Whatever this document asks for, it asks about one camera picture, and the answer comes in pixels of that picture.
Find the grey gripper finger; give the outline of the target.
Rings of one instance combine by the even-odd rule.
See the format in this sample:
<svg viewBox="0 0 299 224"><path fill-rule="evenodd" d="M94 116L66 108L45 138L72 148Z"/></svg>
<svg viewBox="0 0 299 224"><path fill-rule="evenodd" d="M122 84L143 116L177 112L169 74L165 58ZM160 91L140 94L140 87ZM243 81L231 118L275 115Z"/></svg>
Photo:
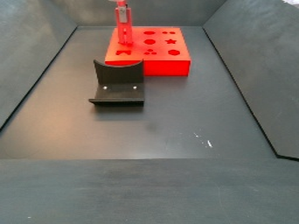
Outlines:
<svg viewBox="0 0 299 224"><path fill-rule="evenodd" d="M126 7L118 7L118 22L126 23Z"/></svg>

